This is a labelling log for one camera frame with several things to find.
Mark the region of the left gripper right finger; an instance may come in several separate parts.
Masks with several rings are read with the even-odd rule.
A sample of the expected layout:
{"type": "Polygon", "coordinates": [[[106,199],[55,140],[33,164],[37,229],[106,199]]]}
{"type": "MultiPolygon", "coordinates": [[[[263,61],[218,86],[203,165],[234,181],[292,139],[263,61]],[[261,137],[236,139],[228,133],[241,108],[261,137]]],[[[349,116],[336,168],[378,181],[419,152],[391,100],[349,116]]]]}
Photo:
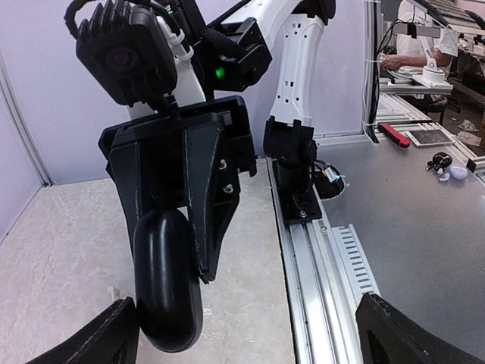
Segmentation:
{"type": "Polygon", "coordinates": [[[364,364],[483,362],[424,330],[375,293],[363,295],[355,318],[364,364]]]}

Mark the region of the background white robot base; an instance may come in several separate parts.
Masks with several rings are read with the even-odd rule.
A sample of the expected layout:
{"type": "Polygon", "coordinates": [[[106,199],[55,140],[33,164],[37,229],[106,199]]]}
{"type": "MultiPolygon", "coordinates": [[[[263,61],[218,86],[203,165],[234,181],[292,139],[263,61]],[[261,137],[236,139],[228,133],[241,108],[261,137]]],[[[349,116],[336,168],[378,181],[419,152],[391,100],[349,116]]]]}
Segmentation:
{"type": "Polygon", "coordinates": [[[421,47],[424,50],[427,63],[423,67],[421,74],[412,76],[413,81],[431,89],[434,93],[437,91],[451,92],[453,85],[447,82],[444,71],[437,66],[437,61],[433,57],[427,43],[422,43],[421,47]]]}

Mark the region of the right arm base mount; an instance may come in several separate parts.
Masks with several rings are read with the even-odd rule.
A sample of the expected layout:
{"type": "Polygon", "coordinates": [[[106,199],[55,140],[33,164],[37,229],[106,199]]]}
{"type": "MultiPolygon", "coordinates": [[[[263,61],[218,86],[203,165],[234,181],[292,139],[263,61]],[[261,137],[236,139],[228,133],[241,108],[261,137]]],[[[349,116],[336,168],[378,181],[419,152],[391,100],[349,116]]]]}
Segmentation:
{"type": "Polygon", "coordinates": [[[274,161],[272,171],[285,224],[318,220],[322,216],[319,202],[337,198],[346,188],[344,176],[321,160],[310,166],[274,161]]]}

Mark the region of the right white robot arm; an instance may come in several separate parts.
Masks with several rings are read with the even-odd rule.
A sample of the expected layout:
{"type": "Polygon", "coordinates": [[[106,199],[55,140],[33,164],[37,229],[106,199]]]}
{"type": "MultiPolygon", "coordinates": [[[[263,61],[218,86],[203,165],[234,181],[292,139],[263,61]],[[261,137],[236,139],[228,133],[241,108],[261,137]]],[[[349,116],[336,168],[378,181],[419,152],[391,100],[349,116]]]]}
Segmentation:
{"type": "Polygon", "coordinates": [[[213,281],[239,204],[239,175],[255,174],[249,115],[240,93],[283,54],[264,129],[282,219],[319,219],[317,145],[309,94],[330,1],[242,1],[210,24],[194,1],[107,2],[79,43],[97,78],[131,119],[99,140],[124,209],[142,287],[213,281]]]}

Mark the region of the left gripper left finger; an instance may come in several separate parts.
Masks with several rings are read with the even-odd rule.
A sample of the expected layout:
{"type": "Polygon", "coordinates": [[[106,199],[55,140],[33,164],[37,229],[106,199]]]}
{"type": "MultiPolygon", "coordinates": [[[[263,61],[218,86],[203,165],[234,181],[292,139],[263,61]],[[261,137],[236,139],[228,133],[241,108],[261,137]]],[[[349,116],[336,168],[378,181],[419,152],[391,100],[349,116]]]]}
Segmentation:
{"type": "Polygon", "coordinates": [[[31,363],[134,363],[136,357],[136,307],[133,299],[126,297],[31,363]]]}

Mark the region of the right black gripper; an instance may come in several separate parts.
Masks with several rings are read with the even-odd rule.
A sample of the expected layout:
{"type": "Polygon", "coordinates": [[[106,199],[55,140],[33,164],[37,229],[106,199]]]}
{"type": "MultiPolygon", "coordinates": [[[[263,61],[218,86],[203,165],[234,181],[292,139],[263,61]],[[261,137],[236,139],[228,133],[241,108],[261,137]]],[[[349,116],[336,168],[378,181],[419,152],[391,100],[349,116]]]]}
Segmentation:
{"type": "Polygon", "coordinates": [[[149,115],[108,127],[99,148],[117,188],[130,245],[139,221],[158,208],[157,201],[188,198],[197,271],[204,283],[214,281],[222,240],[239,204],[237,172],[257,173],[243,98],[188,105],[173,120],[149,115]]]}

